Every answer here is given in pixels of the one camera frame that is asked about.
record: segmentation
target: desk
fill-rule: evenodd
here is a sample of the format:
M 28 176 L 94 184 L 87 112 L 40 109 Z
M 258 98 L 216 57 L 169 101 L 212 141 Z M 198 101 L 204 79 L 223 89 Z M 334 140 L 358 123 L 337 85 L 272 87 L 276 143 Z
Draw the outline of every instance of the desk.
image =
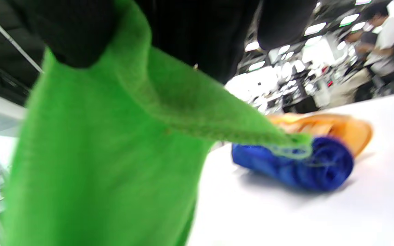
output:
M 394 246 L 394 95 L 334 108 L 374 127 L 344 187 L 308 194 L 209 154 L 188 246 Z
M 316 101 L 313 98 L 313 96 L 298 98 L 289 104 L 283 105 L 283 111 L 286 113 L 293 112 L 293 113 L 306 114 L 306 113 L 316 112 L 318 110 L 319 108 L 317 107 Z

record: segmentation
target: blue towel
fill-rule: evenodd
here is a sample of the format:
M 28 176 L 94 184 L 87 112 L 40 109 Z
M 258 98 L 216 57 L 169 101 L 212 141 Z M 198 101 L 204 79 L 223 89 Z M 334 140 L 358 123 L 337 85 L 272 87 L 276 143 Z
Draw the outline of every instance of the blue towel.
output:
M 333 191 L 353 170 L 352 154 L 340 142 L 327 137 L 313 141 L 313 154 L 303 160 L 275 156 L 263 146 L 233 145 L 234 163 L 264 173 L 283 184 L 312 191 Z

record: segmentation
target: green towel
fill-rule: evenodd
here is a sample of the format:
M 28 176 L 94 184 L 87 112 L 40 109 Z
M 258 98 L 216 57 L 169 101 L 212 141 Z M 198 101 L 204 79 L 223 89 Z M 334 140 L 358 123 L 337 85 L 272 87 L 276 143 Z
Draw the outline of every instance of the green towel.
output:
M 309 136 L 285 134 L 151 47 L 133 1 L 116 9 L 116 34 L 91 68 L 45 53 L 8 182 L 7 246 L 183 246 L 216 140 L 311 152 Z

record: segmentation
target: person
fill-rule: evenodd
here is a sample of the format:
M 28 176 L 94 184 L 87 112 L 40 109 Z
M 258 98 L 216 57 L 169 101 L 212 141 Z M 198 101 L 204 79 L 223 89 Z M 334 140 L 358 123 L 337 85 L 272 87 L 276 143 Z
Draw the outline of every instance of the person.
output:
M 375 28 L 382 27 L 382 31 L 375 45 L 364 43 L 357 46 L 357 51 L 370 53 L 365 66 L 388 84 L 394 81 L 394 18 L 389 17 L 386 3 L 369 6 L 364 16 Z
M 352 44 L 357 47 L 363 45 L 374 45 L 377 41 L 377 34 L 370 31 L 349 32 L 343 36 L 342 41 Z M 349 79 L 343 84 L 335 86 L 331 91 L 331 99 L 328 107 L 337 107 L 345 104 L 365 101 L 372 98 L 370 90 L 373 83 L 370 79 L 370 74 L 367 69 L 363 68 L 367 60 L 367 53 L 356 52 L 357 61 L 353 63 L 344 73 L 344 77 L 353 73 Z

